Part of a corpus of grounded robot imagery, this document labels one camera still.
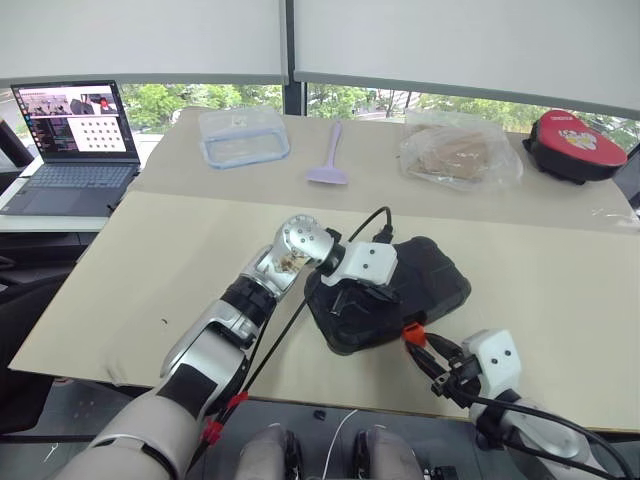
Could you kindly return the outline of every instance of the white window blind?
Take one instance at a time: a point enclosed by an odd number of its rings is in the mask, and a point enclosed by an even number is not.
[[[640,118],[638,0],[296,0],[295,20],[296,80]]]
[[[11,0],[0,9],[0,83],[281,83],[279,0]]]

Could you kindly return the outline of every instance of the black cable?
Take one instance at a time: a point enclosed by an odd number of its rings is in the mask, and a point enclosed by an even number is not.
[[[571,420],[567,420],[566,418],[560,417],[558,415],[554,415],[553,413],[543,412],[542,410],[536,410],[535,408],[525,407],[523,405],[516,405],[510,402],[503,402],[501,400],[492,400],[490,398],[471,395],[470,393],[467,393],[461,388],[459,388],[459,386],[454,387],[454,389],[458,395],[464,397],[465,399],[467,399],[472,403],[480,403],[482,405],[487,405],[490,407],[498,407],[498,408],[503,408],[505,410],[511,410],[513,412],[524,413],[525,415],[531,415],[533,417],[542,418],[544,420],[559,423],[560,425],[570,428],[571,430],[574,430],[584,435],[585,437],[587,437],[587,439],[590,439],[594,443],[597,443],[602,448],[604,448],[609,453],[609,455],[611,455],[615,459],[616,463],[618,463],[618,465],[622,469],[622,472],[625,478],[627,480],[634,479],[633,472],[631,470],[631,467],[627,463],[627,461],[622,457],[622,455],[620,455],[620,453],[615,448],[613,448],[605,439],[603,439],[597,433],[594,433],[591,430],[587,430],[586,428],[581,427],[577,423],[573,423]]]
[[[302,309],[305,307],[306,304],[307,304],[307,301],[305,299],[303,299],[300,302],[300,304],[298,305],[298,308],[296,308],[296,311],[293,312],[293,315],[291,315],[291,318],[289,319],[285,327],[282,329],[282,332],[280,332],[280,335],[278,335],[278,338],[276,338],[276,341],[273,342],[273,345],[271,345],[271,348],[269,349],[267,354],[264,356],[264,358],[260,362],[260,365],[258,365],[258,368],[256,368],[256,371],[253,372],[253,375],[251,375],[251,377],[247,381],[246,385],[244,386],[245,391],[249,390],[251,388],[251,385],[253,385],[253,382],[256,381],[256,378],[258,378],[258,375],[260,374],[264,366],[267,364],[267,362],[271,358],[271,355],[273,355],[273,353],[276,351],[276,349],[278,348],[278,346],[280,345],[284,337],[287,335],[287,333],[293,326],[294,322],[296,321],[296,319],[300,315],[300,312],[302,312]]]
[[[256,343],[254,344],[253,350],[251,351],[251,356],[249,357],[249,364],[247,366],[247,372],[249,372],[249,369],[251,368],[251,365],[253,365],[253,361],[256,358],[256,353],[258,352],[258,348],[260,348],[260,343],[262,343],[262,338],[264,337],[264,332],[266,330],[267,330],[267,325],[265,325],[260,330],[260,333],[258,334],[258,338],[256,339]],[[237,406],[229,408],[229,409],[223,409],[220,412],[218,412],[218,415],[216,415],[216,422],[221,423],[221,424],[224,425],[227,422],[227,420],[229,419],[229,417],[231,417],[231,414],[233,414],[233,412],[235,412],[236,408],[237,408]],[[198,460],[200,460],[200,457],[202,457],[202,455],[204,454],[204,452],[206,452],[208,447],[209,447],[209,442],[207,442],[206,440],[201,440],[200,441],[200,443],[198,444],[198,447],[196,448],[196,451],[193,452],[193,456],[191,457],[191,463],[189,464],[189,469],[188,470],[191,470],[191,468],[196,463],[198,463]]]
[[[362,222],[362,224],[358,228],[356,228],[356,231],[351,234],[348,241],[353,242],[353,240],[358,236],[358,234],[360,234],[360,232],[364,230],[366,226],[369,225],[373,221],[373,219],[376,218],[378,215],[380,215],[382,212],[386,213],[387,225],[391,226],[391,209],[386,206],[380,207],[378,210],[376,210],[371,215],[369,215],[369,218],[367,218],[364,222]]]
[[[582,470],[583,472],[590,473],[592,475],[595,475],[596,477],[606,478],[607,480],[618,480],[618,477],[616,477],[615,475],[611,475],[610,473],[607,473],[595,467],[590,467],[589,465],[585,465],[584,463],[574,462],[573,460],[562,458],[557,455],[547,453],[543,450],[536,450],[535,448],[525,447],[524,445],[512,442],[511,440],[503,439],[502,443],[513,450],[518,450],[519,452],[526,453],[528,455],[545,458],[547,460],[551,460],[552,462],[561,463],[562,465],[566,465],[577,470]]]
[[[386,214],[386,217],[387,217],[385,228],[387,229],[388,232],[390,232],[390,230],[392,230],[392,228],[393,228],[392,227],[391,209],[389,207],[387,207],[387,206],[384,206],[384,207],[380,207],[375,212],[373,212],[371,215],[369,215],[369,217],[364,222],[362,222],[362,224],[358,228],[356,228],[356,230],[353,232],[353,234],[351,234],[351,236],[349,237],[348,241],[352,242],[358,236],[358,234],[362,230],[364,230],[366,228],[366,226],[369,225],[373,221],[373,219],[375,219],[382,212],[384,212]],[[267,364],[267,362],[269,361],[271,356],[274,354],[274,352],[276,351],[276,349],[278,348],[280,343],[282,343],[282,340],[284,340],[284,337],[287,335],[287,333],[289,332],[289,330],[291,329],[291,327],[295,323],[296,319],[298,318],[298,316],[300,315],[300,313],[302,312],[302,310],[304,309],[306,304],[307,304],[307,301],[306,301],[306,299],[303,298],[302,301],[300,302],[300,304],[298,305],[298,307],[296,308],[295,312],[293,312],[293,315],[291,315],[291,318],[289,319],[287,324],[284,326],[284,328],[280,332],[280,335],[278,335],[278,338],[276,338],[275,342],[273,342],[273,345],[271,345],[271,347],[269,348],[269,351],[267,352],[265,357],[260,362],[260,365],[258,365],[258,368],[256,368],[255,372],[253,372],[253,374],[251,375],[249,380],[245,383],[245,385],[241,389],[241,391],[243,391],[243,392],[249,391],[249,388],[251,388],[253,383],[256,381],[256,378],[258,378],[258,375],[260,374],[260,372],[262,372],[262,369],[265,367],[265,365]],[[253,348],[253,351],[251,352],[251,357],[249,359],[249,367],[247,368],[247,371],[251,368],[251,366],[253,364],[253,360],[255,359],[256,353],[258,352],[258,347],[260,345],[260,342],[262,341],[262,337],[263,337],[264,332],[265,332],[266,329],[267,329],[267,326],[265,325],[262,328],[262,330],[260,331],[260,334],[258,335],[255,347]],[[226,424],[227,421],[229,420],[229,418],[231,417],[231,415],[233,414],[233,412],[235,412],[236,408],[237,408],[237,406],[234,406],[234,407],[231,407],[231,408],[228,408],[228,409],[223,409],[220,412],[218,412],[218,415],[216,416],[216,422],[221,423],[222,425]],[[209,444],[204,440],[200,442],[200,444],[198,445],[198,448],[196,449],[196,451],[193,454],[193,457],[191,458],[191,464],[189,465],[189,470],[200,459],[202,454],[206,451],[208,445]]]

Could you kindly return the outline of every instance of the robotic hand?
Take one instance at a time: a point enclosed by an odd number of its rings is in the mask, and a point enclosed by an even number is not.
[[[391,279],[397,264],[391,245],[345,247],[335,237],[306,215],[285,222],[273,244],[171,349],[160,384],[129,403],[56,478],[184,478],[205,417],[223,409],[242,387],[249,370],[246,350],[305,265],[319,270],[327,285],[349,278],[384,286]]]
[[[478,431],[491,446],[506,446],[527,478],[613,478],[593,457],[585,435],[604,440],[515,392],[521,365],[507,330],[482,330],[464,340],[462,347],[433,333],[427,334],[427,341],[448,361],[449,370],[421,346],[409,341],[406,346],[418,367],[433,380],[431,390],[469,408]],[[552,460],[554,456],[562,463]],[[624,460],[616,460],[624,469]]]

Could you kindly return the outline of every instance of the white wire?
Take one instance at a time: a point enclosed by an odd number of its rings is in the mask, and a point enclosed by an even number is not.
[[[338,425],[338,428],[336,428],[336,433],[333,434],[331,445],[329,445],[329,452],[327,452],[327,461],[324,462],[324,471],[322,472],[322,480],[325,480],[327,478],[327,470],[329,470],[329,460],[331,460],[331,450],[333,450],[333,444],[336,443],[336,438],[338,438],[338,433],[340,433],[340,429],[342,428],[342,425],[344,425],[344,422],[349,420],[349,417],[351,417],[351,415],[353,415],[357,411],[358,411],[357,409],[352,410],[350,413],[345,415],[345,417],[340,422],[340,425]]]

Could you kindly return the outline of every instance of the laptop screen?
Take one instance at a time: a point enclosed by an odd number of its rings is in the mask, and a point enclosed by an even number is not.
[[[46,162],[138,159],[114,81],[12,85]]]

